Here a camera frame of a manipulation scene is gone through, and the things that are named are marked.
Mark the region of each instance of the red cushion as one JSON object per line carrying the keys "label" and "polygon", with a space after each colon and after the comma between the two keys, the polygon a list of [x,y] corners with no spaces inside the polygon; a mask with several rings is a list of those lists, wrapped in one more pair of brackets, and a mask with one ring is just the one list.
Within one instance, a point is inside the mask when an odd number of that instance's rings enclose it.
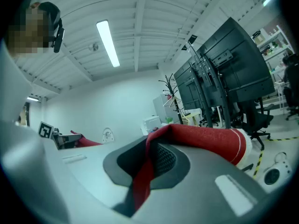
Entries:
{"label": "red cushion", "polygon": [[138,210],[150,195],[150,181],[154,179],[154,172],[148,153],[150,142],[158,137],[179,142],[181,145],[204,148],[220,155],[234,165],[241,160],[246,150],[246,139],[236,129],[213,129],[171,124],[150,133],[146,140],[146,161],[133,180],[135,210]]}

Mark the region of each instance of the shelf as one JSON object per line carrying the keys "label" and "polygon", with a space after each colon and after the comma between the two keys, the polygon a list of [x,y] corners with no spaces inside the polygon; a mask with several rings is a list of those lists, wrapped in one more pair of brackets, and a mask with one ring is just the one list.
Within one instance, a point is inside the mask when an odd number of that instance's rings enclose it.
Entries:
{"label": "shelf", "polygon": [[278,30],[276,33],[274,33],[274,34],[273,34],[270,38],[268,38],[267,40],[263,41],[261,44],[258,44],[258,45],[257,45],[257,48],[260,49],[263,45],[267,45],[267,44],[269,44],[271,41],[275,40],[275,39],[278,37],[279,34],[281,34],[281,31],[280,31],[280,30]]}
{"label": "shelf", "polygon": [[279,53],[283,52],[283,51],[284,51],[285,49],[287,49],[287,48],[290,48],[290,47],[289,47],[289,46],[285,46],[285,47],[283,47],[283,48],[277,49],[277,50],[275,50],[275,53],[274,53],[274,54],[271,54],[271,55],[269,55],[269,56],[263,56],[263,58],[264,58],[265,61],[268,61],[268,60],[270,60],[271,58],[273,58],[274,56],[276,56],[276,55],[278,55]]}

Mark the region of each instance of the cable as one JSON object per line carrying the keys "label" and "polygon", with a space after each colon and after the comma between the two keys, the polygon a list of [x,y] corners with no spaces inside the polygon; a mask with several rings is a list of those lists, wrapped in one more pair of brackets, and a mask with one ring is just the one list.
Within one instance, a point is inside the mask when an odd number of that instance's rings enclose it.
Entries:
{"label": "cable", "polygon": [[265,173],[267,170],[269,170],[271,167],[273,167],[275,164],[279,163],[279,162],[277,161],[277,156],[278,156],[279,154],[284,154],[284,155],[285,155],[285,159],[284,159],[284,160],[287,159],[287,155],[286,155],[285,152],[279,152],[279,153],[276,154],[275,157],[274,157],[274,163],[273,163],[273,165],[270,166],[270,167],[268,167],[268,168],[266,168],[266,169],[264,170],[264,173]]}

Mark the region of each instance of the headphones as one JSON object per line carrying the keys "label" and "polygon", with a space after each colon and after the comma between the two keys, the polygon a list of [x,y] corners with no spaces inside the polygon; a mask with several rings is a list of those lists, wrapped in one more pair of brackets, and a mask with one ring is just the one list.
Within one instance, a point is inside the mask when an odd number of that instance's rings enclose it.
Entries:
{"label": "headphones", "polygon": [[51,44],[51,47],[54,47],[55,53],[59,52],[63,38],[64,38],[64,28],[62,27],[62,21],[60,18],[58,23],[57,35],[54,37],[54,40],[52,41]]}
{"label": "headphones", "polygon": [[[61,47],[62,40],[64,38],[64,28],[62,27],[62,20],[60,18],[59,8],[51,2],[43,2],[38,6],[39,9],[46,12],[47,17],[49,18],[49,27],[50,27],[50,40],[52,42],[50,47],[54,48],[54,52],[58,53]],[[56,36],[52,32],[57,28],[58,31]]]}

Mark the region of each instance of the black coat rack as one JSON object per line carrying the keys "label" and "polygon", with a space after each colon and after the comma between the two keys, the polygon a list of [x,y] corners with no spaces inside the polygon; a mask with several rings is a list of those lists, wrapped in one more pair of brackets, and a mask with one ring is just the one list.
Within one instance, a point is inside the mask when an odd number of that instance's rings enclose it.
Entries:
{"label": "black coat rack", "polygon": [[176,107],[176,110],[175,110],[175,111],[178,112],[178,119],[179,119],[179,122],[180,122],[180,124],[183,124],[183,120],[182,120],[182,116],[181,116],[181,113],[180,113],[180,109],[179,109],[179,107],[178,107],[177,99],[175,99],[175,96],[174,96],[174,94],[177,93],[177,91],[178,91],[178,90],[175,91],[175,89],[177,89],[178,86],[176,86],[176,87],[174,87],[174,88],[172,89],[172,87],[171,87],[171,85],[170,85],[170,79],[171,79],[172,75],[173,75],[173,74],[171,74],[171,76],[170,76],[169,79],[167,78],[167,76],[165,76],[166,81],[164,81],[164,80],[159,80],[159,81],[160,81],[160,82],[164,82],[164,83],[166,83],[166,87],[168,88],[168,90],[166,90],[166,91],[169,91],[169,92],[170,92],[170,95],[172,96],[174,105],[175,105],[175,107]]}

